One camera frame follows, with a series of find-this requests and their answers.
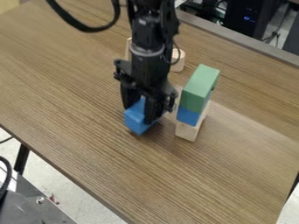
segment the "blue block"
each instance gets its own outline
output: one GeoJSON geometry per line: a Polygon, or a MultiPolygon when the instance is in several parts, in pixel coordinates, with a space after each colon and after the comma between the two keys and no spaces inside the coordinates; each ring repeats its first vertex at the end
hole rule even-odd
{"type": "Polygon", "coordinates": [[[157,120],[155,120],[151,125],[144,123],[144,105],[145,98],[141,98],[132,107],[127,108],[124,112],[124,121],[126,126],[138,136],[143,134],[151,125],[153,125],[157,120]]]}
{"type": "Polygon", "coordinates": [[[181,123],[189,124],[193,127],[196,126],[198,123],[198,120],[200,118],[200,114],[190,111],[187,108],[183,108],[181,106],[178,107],[177,110],[177,120],[181,123]]]}

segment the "black cable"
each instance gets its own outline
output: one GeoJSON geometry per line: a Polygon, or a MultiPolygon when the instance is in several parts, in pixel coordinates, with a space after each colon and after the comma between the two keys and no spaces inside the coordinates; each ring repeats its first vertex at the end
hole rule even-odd
{"type": "Polygon", "coordinates": [[[181,49],[179,49],[179,47],[177,46],[177,43],[175,41],[173,41],[173,45],[177,48],[177,51],[178,51],[178,57],[177,57],[177,60],[174,61],[174,62],[171,62],[171,61],[168,61],[166,58],[165,58],[165,55],[163,55],[163,60],[167,63],[167,64],[170,64],[171,66],[174,66],[176,65],[179,60],[181,59],[181,49]]]}
{"type": "Polygon", "coordinates": [[[286,9],[286,11],[284,12],[284,15],[283,15],[283,17],[282,17],[282,21],[281,21],[280,24],[278,25],[277,29],[276,29],[275,31],[272,32],[271,36],[269,36],[269,37],[263,39],[262,41],[267,41],[266,43],[269,44],[269,43],[271,43],[271,41],[272,41],[275,37],[277,37],[278,35],[280,35],[278,32],[279,32],[279,30],[282,28],[283,22],[284,22],[284,20],[287,18],[287,16],[289,15],[290,10],[291,10],[291,6],[290,6],[290,4],[288,3],[287,9],[286,9]]]}
{"type": "Polygon", "coordinates": [[[3,141],[0,142],[0,144],[6,143],[7,141],[10,141],[13,138],[13,136],[10,136],[6,139],[4,139],[3,141]]]}
{"type": "Polygon", "coordinates": [[[69,25],[71,25],[72,27],[82,31],[82,32],[102,32],[105,31],[106,29],[109,29],[111,26],[113,26],[118,18],[121,15],[121,6],[119,3],[119,0],[111,0],[113,8],[114,8],[114,12],[115,15],[113,17],[113,19],[103,25],[103,26],[99,26],[99,27],[91,27],[91,26],[87,26],[83,23],[81,23],[81,21],[79,21],[78,19],[76,19],[75,17],[73,17],[70,13],[68,13],[65,9],[63,9],[57,2],[56,0],[46,0],[50,6],[52,7],[52,9],[54,11],[56,11],[56,13],[63,19],[65,20],[69,25]]]}
{"type": "Polygon", "coordinates": [[[226,11],[225,8],[221,8],[221,7],[219,7],[219,6],[217,6],[216,8],[217,8],[217,9],[220,9],[220,10],[222,10],[222,11],[226,11]]]}
{"type": "Polygon", "coordinates": [[[1,201],[10,185],[12,169],[11,169],[10,162],[6,158],[0,157],[0,161],[3,162],[4,165],[6,166],[6,178],[5,178],[5,181],[3,182],[2,186],[0,187],[0,201],[1,201]]]}
{"type": "Polygon", "coordinates": [[[276,36],[276,47],[278,47],[278,42],[279,42],[279,37],[280,37],[280,36],[281,36],[280,33],[276,36]]]}

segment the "green block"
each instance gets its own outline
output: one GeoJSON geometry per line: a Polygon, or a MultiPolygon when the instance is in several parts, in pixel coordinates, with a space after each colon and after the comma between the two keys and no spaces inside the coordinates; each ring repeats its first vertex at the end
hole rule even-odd
{"type": "Polygon", "coordinates": [[[217,85],[220,70],[199,65],[181,96],[180,106],[195,113],[201,113],[209,100],[209,94],[217,85]]]}

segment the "robotic arm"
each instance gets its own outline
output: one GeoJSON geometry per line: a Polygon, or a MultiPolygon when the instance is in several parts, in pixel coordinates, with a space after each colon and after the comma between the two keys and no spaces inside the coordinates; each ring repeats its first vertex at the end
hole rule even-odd
{"type": "MultiPolygon", "coordinates": [[[[55,0],[46,0],[71,26],[83,32],[101,32],[114,25],[120,14],[119,0],[111,0],[115,15],[101,27],[89,27],[71,16],[55,0]]],[[[124,108],[145,97],[145,124],[152,124],[163,112],[172,111],[177,91],[168,82],[173,37],[178,33],[174,0],[127,0],[132,29],[132,61],[115,61],[115,78],[121,83],[124,108]]]]}

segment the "floor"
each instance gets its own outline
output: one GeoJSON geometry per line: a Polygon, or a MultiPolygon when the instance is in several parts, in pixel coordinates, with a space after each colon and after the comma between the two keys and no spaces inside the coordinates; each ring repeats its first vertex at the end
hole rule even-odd
{"type": "MultiPolygon", "coordinates": [[[[269,36],[271,36],[271,33],[274,32],[277,27],[279,26],[280,22],[282,21],[283,15],[285,13],[287,9],[287,5],[284,4],[274,15],[274,17],[272,18],[272,20],[270,21],[270,23],[267,26],[267,29],[265,31],[264,34],[264,39],[268,38],[269,36]]],[[[291,12],[289,13],[289,15],[285,18],[283,24],[282,24],[282,28],[278,31],[281,36],[278,38],[278,43],[277,43],[277,38],[274,38],[270,45],[272,46],[276,46],[282,49],[284,42],[287,39],[287,36],[289,35],[289,31],[292,27],[292,24],[295,21],[296,15],[297,15],[297,11],[291,10],[291,12]]]]}
{"type": "MultiPolygon", "coordinates": [[[[274,19],[269,24],[265,37],[268,37],[280,23],[280,19],[282,18],[285,10],[284,7],[285,6],[279,9],[274,19]]],[[[281,37],[278,42],[279,48],[282,48],[295,17],[296,12],[292,11],[283,24],[280,30],[281,37]]],[[[276,40],[274,39],[270,44],[275,46],[276,40]]],[[[0,140],[3,140],[8,136],[9,135],[4,130],[0,129],[0,140]]],[[[18,147],[19,142],[14,139],[7,143],[0,144],[0,155],[8,158],[13,164],[17,155],[18,147]]],[[[24,176],[45,195],[51,196],[53,194],[55,199],[59,202],[59,207],[79,224],[126,223],[34,153],[31,153],[29,157],[24,176]]]]}

